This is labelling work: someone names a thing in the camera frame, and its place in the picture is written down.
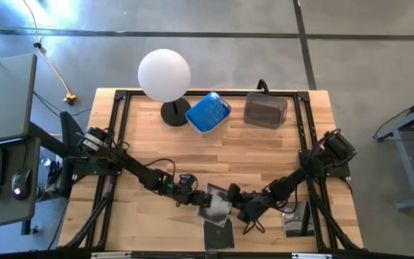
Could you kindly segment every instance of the lamp base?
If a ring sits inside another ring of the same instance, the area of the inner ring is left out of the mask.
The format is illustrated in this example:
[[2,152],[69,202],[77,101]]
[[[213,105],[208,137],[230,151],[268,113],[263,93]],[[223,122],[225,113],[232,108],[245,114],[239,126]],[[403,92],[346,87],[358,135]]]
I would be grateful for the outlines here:
[[191,109],[190,103],[183,98],[164,103],[161,108],[161,117],[167,125],[179,127],[188,122],[185,113]]

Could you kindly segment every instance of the wooden tabletop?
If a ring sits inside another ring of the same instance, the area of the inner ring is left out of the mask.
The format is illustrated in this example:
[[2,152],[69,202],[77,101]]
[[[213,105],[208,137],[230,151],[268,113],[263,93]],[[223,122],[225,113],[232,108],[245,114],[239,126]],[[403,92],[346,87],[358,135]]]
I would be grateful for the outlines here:
[[[108,127],[115,90],[97,89],[89,127]],[[321,137],[324,132],[336,128],[328,92],[309,93],[316,132]],[[187,96],[186,99],[194,105],[201,97]],[[258,191],[270,181],[290,175],[299,165],[297,154],[300,149],[293,100],[288,99],[287,119],[277,130],[244,123],[245,97],[227,96],[225,100],[233,108],[229,120],[209,137],[201,138],[188,124],[182,127],[166,125],[160,117],[160,102],[146,96],[133,96],[124,136],[124,141],[130,144],[128,153],[141,163],[156,158],[173,159],[177,164],[176,173],[196,174],[201,190],[207,183],[225,189],[230,183],[237,183],[245,191]],[[304,106],[301,108],[307,126]],[[119,107],[115,132],[119,129],[122,109],[123,104]],[[172,165],[164,161],[154,167],[172,172]],[[71,240],[89,217],[96,182],[97,177],[87,176],[74,185],[59,245]],[[339,179],[330,178],[327,188],[336,221],[355,244],[362,246],[348,186]],[[298,200],[308,200],[306,183],[298,187]],[[177,208],[172,199],[154,195],[145,190],[135,176],[123,173],[116,185],[106,249],[203,251],[202,223],[195,212],[195,206]],[[236,215],[237,210],[233,209],[236,237],[233,251],[317,250],[315,237],[285,237],[282,214],[278,211],[270,209],[260,218],[266,228],[264,234],[252,230],[242,235],[244,223]],[[98,219],[94,244],[98,240],[102,216],[103,213]],[[321,220],[321,224],[324,241],[329,245],[325,221]]]

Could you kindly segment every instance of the black mouse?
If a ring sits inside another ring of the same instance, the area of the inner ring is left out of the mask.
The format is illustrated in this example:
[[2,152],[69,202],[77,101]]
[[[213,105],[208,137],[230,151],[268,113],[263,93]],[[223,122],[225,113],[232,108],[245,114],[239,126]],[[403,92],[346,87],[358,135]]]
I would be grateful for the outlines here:
[[12,176],[12,196],[16,200],[25,200],[32,191],[32,174],[29,168],[21,168]]

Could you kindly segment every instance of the white ball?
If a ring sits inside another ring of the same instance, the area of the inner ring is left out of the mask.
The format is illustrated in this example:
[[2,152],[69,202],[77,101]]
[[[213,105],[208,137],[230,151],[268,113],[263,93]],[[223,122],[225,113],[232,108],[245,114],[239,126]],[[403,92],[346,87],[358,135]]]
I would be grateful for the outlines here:
[[138,81],[151,99],[175,101],[190,86],[190,67],[185,58],[173,50],[155,50],[140,63]]

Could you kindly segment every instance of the gray floor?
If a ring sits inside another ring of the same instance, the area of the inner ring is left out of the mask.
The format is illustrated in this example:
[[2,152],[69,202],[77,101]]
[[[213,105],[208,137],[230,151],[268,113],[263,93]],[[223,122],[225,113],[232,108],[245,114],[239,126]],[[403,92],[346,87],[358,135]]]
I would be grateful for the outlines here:
[[[292,0],[28,3],[43,29],[298,33]],[[414,35],[414,0],[300,3],[307,33]],[[22,0],[0,1],[1,28],[33,28]],[[34,41],[33,35],[0,35],[0,58],[35,53]],[[274,89],[308,89],[299,39],[43,36],[41,43],[78,95],[79,105],[64,105],[63,87],[41,58],[35,90],[72,113],[90,108],[98,87],[138,87],[139,62],[157,48],[176,50],[187,59],[193,88],[254,88],[264,78]],[[350,165],[364,246],[414,255],[414,209],[395,210],[396,201],[412,197],[397,148],[371,137],[383,121],[414,104],[414,41],[309,40],[308,47],[316,87],[329,91],[337,126],[359,152]],[[76,119],[85,129],[88,113]],[[58,118],[36,99],[32,121],[48,132],[60,132]],[[0,253],[46,249],[64,202],[37,205],[33,224],[40,227],[39,234],[20,237],[20,224],[0,227]]]

